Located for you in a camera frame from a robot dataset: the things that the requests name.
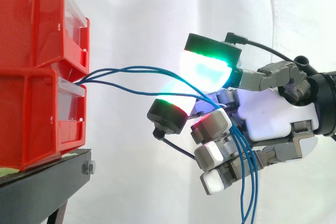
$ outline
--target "bolt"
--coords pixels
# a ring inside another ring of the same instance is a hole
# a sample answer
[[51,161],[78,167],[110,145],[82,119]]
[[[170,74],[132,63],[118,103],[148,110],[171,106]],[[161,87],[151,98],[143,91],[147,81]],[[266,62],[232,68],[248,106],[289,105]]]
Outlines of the bolt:
[[86,175],[94,174],[96,170],[96,163],[93,160],[86,161],[82,166],[82,173]]

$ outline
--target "black metal stand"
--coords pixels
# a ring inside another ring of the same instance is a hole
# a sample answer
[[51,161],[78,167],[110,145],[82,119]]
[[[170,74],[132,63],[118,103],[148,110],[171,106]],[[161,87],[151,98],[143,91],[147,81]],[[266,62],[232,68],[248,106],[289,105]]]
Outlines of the black metal stand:
[[53,212],[49,218],[47,224],[62,224],[64,219],[65,210],[67,208],[67,201],[60,206],[55,212]]
[[83,171],[91,150],[78,149],[71,156],[0,178],[0,222],[48,224],[63,222],[67,200],[90,180]]

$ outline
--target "blue cable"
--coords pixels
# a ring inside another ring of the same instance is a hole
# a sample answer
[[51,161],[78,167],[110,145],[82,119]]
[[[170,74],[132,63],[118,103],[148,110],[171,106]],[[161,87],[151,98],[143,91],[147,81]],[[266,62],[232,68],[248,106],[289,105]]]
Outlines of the blue cable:
[[[151,69],[153,71],[150,71],[150,70],[131,70],[131,69]],[[103,71],[109,71],[107,73],[103,73],[103,74],[100,74],[98,76],[95,76],[95,77],[92,77],[92,78],[89,78],[90,76],[94,75],[95,73],[97,72],[103,72]],[[128,88],[125,88],[123,86],[120,86],[120,85],[117,85],[117,84],[114,84],[114,83],[111,83],[111,82],[105,82],[105,81],[97,81],[97,80],[94,80],[96,78],[99,78],[99,77],[103,77],[103,76],[107,76],[109,74],[113,74],[113,73],[117,73],[117,72],[128,72],[128,73],[160,73],[160,74],[164,74],[164,75],[167,75],[167,76],[170,76],[170,77],[173,77],[177,80],[180,80],[182,82],[184,82],[185,84],[187,84],[189,87],[191,87],[192,89],[194,89],[196,92],[198,92],[202,97],[200,96],[197,96],[197,95],[193,95],[193,94],[185,94],[185,93],[147,93],[147,92],[139,92],[139,91],[135,91],[135,90],[131,90],[131,89],[128,89]],[[127,92],[130,92],[130,93],[134,93],[134,94],[139,94],[139,95],[152,95],[152,96],[157,96],[157,95],[176,95],[176,96],[183,96],[183,97],[194,97],[194,98],[197,98],[199,100],[202,100],[202,101],[205,101],[205,102],[208,102],[209,104],[211,104],[215,109],[219,109],[220,106],[218,106],[217,104],[215,104],[213,101],[211,101],[209,99],[208,96],[206,96],[202,91],[200,91],[199,89],[197,89],[196,87],[194,87],[193,85],[191,85],[189,82],[187,82],[186,80],[184,80],[183,78],[181,78],[180,76],[178,76],[177,74],[173,73],[173,72],[170,72],[168,70],[165,70],[165,69],[161,69],[161,68],[156,68],[156,67],[148,67],[148,66],[132,66],[132,67],[126,67],[126,68],[123,68],[123,69],[115,69],[115,68],[105,68],[105,69],[99,69],[99,70],[96,70],[90,74],[88,74],[87,76],[85,76],[81,81],[79,81],[78,83],[76,83],[77,85],[81,85],[81,84],[84,84],[84,83],[100,83],[100,84],[105,84],[105,85],[110,85],[110,86],[113,86],[113,87],[116,87],[116,88],[119,88],[119,89],[122,89],[124,91],[127,91]],[[239,153],[239,158],[240,158],[240,162],[241,162],[241,167],[242,167],[242,173],[244,173],[244,176],[242,177],[242,191],[241,191],[241,196],[240,196],[240,206],[241,206],[241,210],[242,210],[242,222],[243,224],[245,223],[245,220],[247,219],[248,217],[248,214],[250,212],[250,209],[251,209],[251,205],[253,203],[253,200],[250,202],[250,205],[249,205],[249,208],[248,208],[248,211],[247,211],[247,214],[246,216],[244,217],[244,201],[243,201],[243,197],[244,197],[244,190],[245,190],[245,166],[244,166],[244,160],[243,160],[243,156],[242,156],[242,153],[241,153],[241,150],[240,150],[240,147],[239,147],[239,144],[237,142],[237,139],[239,141],[239,143],[241,144],[244,152],[246,153],[246,156],[248,157],[248,153],[247,153],[247,150],[244,146],[244,144],[241,142],[241,139],[238,138],[236,136],[237,132],[234,131],[234,129],[232,130],[232,136],[233,136],[233,139],[234,139],[234,142],[237,146],[237,149],[238,149],[238,153]],[[253,170],[252,166],[251,166],[251,163],[250,163],[250,160],[249,158],[247,159],[248,160],[248,164],[249,164],[249,168],[250,170]]]
[[[258,165],[257,165],[257,160],[256,160],[256,155],[254,154],[254,152],[252,151],[252,148],[250,147],[249,143],[247,142],[246,138],[242,135],[242,133],[239,131],[239,129],[233,124],[232,125],[233,130],[236,132],[236,134],[239,135],[239,137],[244,141],[245,145],[247,146],[248,150],[250,151],[251,157],[252,157],[252,161],[253,161],[253,166],[254,166],[254,172],[256,174],[256,184],[255,184],[255,202],[254,202],[254,206],[253,206],[253,213],[252,213],[252,219],[251,219],[251,223],[254,223],[254,218],[256,215],[256,209],[257,209],[257,201],[258,201],[258,187],[259,187],[259,183],[258,183]],[[250,171],[251,171],[251,177],[253,176],[253,170],[250,167]]]
[[97,81],[97,80],[86,80],[84,83],[100,83],[100,84],[105,84],[105,85],[109,85],[109,86],[113,86],[116,87],[118,89],[122,89],[124,91],[133,93],[133,94],[139,94],[139,95],[149,95],[149,96],[158,96],[158,95],[176,95],[178,97],[194,97],[196,99],[200,99],[202,101],[208,102],[210,103],[214,108],[218,108],[219,106],[217,104],[215,104],[213,101],[211,101],[210,99],[205,99],[203,97],[200,97],[199,95],[195,95],[195,94],[185,94],[185,93],[164,93],[164,92],[160,92],[160,93],[148,93],[148,92],[140,92],[140,91],[135,91],[132,89],[128,89],[125,88],[123,86],[120,86],[118,84],[112,83],[112,82],[106,82],[106,81]]
[[[81,81],[79,81],[77,84],[80,85],[82,83],[85,83],[87,80],[93,80],[93,79],[96,79],[96,78],[99,78],[99,77],[103,77],[103,76],[107,76],[109,74],[113,74],[113,73],[117,73],[117,72],[135,72],[135,71],[141,71],[142,73],[144,73],[144,70],[130,70],[130,69],[150,69],[150,70],[155,70],[157,72],[148,72],[148,73],[159,73],[159,74],[164,74],[166,76],[170,76],[170,77],[173,77],[177,80],[180,80],[182,82],[184,82],[185,84],[187,84],[189,87],[191,87],[193,90],[195,90],[197,93],[199,93],[201,96],[203,96],[204,98],[206,99],[209,99],[209,97],[207,97],[201,90],[199,90],[198,88],[196,88],[195,86],[191,85],[189,82],[187,82],[185,79],[183,79],[182,77],[178,76],[177,74],[171,72],[171,71],[168,71],[166,69],[162,69],[162,68],[157,68],[157,67],[150,67],[150,66],[131,66],[131,67],[126,67],[126,68],[122,68],[122,69],[116,69],[116,68],[103,68],[103,69],[98,69],[90,74],[88,74],[87,76],[85,76]],[[94,76],[92,78],[89,78],[90,76],[92,76],[93,74],[95,73],[98,73],[98,72],[103,72],[103,71],[110,71],[110,72],[107,72],[107,73],[103,73],[103,74],[100,74],[98,76]]]
[[245,223],[245,217],[244,217],[244,191],[245,191],[245,165],[244,165],[244,160],[243,160],[243,154],[241,153],[241,149],[239,147],[239,144],[237,142],[237,139],[236,139],[236,135],[234,133],[234,131],[232,129],[230,129],[230,134],[233,138],[233,141],[235,142],[236,146],[237,146],[237,149],[238,149],[238,153],[239,153],[239,158],[240,158],[240,162],[241,162],[241,171],[242,171],[242,181],[241,181],[241,193],[240,193],[240,213],[241,213],[241,222],[242,224]]
[[[237,127],[236,127],[234,124],[232,124],[232,130],[233,130],[233,132],[234,132],[235,135],[238,135],[238,132],[237,132],[238,129],[237,129]],[[246,159],[247,159],[248,167],[249,167],[249,169],[250,169],[251,183],[252,183],[251,200],[250,200],[250,203],[249,203],[249,206],[248,206],[246,215],[245,215],[245,217],[244,217],[244,221],[246,221],[247,218],[248,218],[248,216],[249,216],[249,213],[250,213],[250,211],[251,211],[252,204],[253,204],[253,200],[254,200],[254,195],[255,195],[255,180],[254,180],[254,175],[253,175],[253,170],[254,170],[254,168],[253,168],[253,165],[252,165],[252,163],[251,163],[251,160],[250,160],[250,158],[249,158],[248,152],[247,152],[246,147],[245,147],[245,144],[246,144],[246,143],[244,144],[244,143],[242,142],[242,140],[241,140],[240,137],[238,137],[238,141],[239,141],[240,145],[242,146],[242,148],[243,148],[243,150],[244,150],[244,153],[245,153],[245,155],[246,155]]]

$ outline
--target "red plastic bin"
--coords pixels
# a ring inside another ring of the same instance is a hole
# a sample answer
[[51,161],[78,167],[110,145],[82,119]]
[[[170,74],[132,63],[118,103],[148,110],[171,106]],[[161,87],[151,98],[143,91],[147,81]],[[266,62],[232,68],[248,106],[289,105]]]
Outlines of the red plastic bin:
[[89,73],[89,20],[73,0],[0,0],[0,68]]
[[0,69],[0,167],[20,170],[85,144],[86,89],[52,69]]

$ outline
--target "white backdrop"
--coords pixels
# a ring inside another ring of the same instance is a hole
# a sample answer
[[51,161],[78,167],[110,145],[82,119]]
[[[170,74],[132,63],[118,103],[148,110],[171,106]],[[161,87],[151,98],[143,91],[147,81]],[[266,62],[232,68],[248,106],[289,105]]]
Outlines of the white backdrop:
[[[320,71],[336,69],[334,0],[75,1],[91,20],[91,70],[151,65],[177,71],[188,33],[223,40],[228,31],[292,58],[304,54]],[[255,70],[271,55],[245,46],[242,61]],[[130,74],[108,79],[143,91],[160,91],[168,80]],[[152,137],[146,113],[153,100],[88,85],[85,147],[92,148],[97,170],[69,200],[65,224],[239,223],[241,183],[206,196],[197,165]],[[195,148],[187,126],[170,139]],[[256,223],[336,223],[335,151],[336,143],[321,137],[304,160],[261,171]]]

